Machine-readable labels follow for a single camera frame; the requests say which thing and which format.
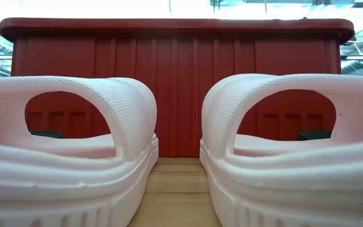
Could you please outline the white foam slipper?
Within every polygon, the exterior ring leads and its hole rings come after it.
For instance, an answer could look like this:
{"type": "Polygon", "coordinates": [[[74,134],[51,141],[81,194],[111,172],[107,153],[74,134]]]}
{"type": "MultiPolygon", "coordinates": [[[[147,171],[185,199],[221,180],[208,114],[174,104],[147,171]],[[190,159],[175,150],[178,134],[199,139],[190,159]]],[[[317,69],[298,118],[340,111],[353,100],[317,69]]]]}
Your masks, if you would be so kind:
{"type": "Polygon", "coordinates": [[[0,227],[127,227],[158,160],[156,100],[132,78],[0,77],[0,227]],[[102,136],[34,136],[30,99],[76,94],[110,129],[102,136]]]}
{"type": "Polygon", "coordinates": [[[363,227],[363,76],[236,74],[202,105],[200,161],[222,227],[363,227]],[[276,141],[238,133],[260,100],[315,91],[335,107],[328,139],[276,141]]]}

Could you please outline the red plastic bin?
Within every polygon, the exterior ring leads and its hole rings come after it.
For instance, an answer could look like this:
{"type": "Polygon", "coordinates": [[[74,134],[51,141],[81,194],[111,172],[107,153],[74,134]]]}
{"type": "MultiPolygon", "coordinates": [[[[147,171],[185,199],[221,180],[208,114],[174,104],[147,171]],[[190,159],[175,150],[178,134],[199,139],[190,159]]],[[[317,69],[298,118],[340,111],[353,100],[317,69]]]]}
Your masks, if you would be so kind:
{"type": "MultiPolygon", "coordinates": [[[[12,76],[134,78],[154,93],[159,155],[198,157],[201,108],[219,80],[241,73],[340,74],[340,44],[354,36],[345,19],[64,19],[6,18],[0,35],[14,43],[12,76]]],[[[64,137],[109,133],[97,109],[63,92],[32,98],[31,131],[64,137]]],[[[238,133],[296,140],[332,130],[334,106],[314,91],[289,90],[260,101],[238,133]]]]}

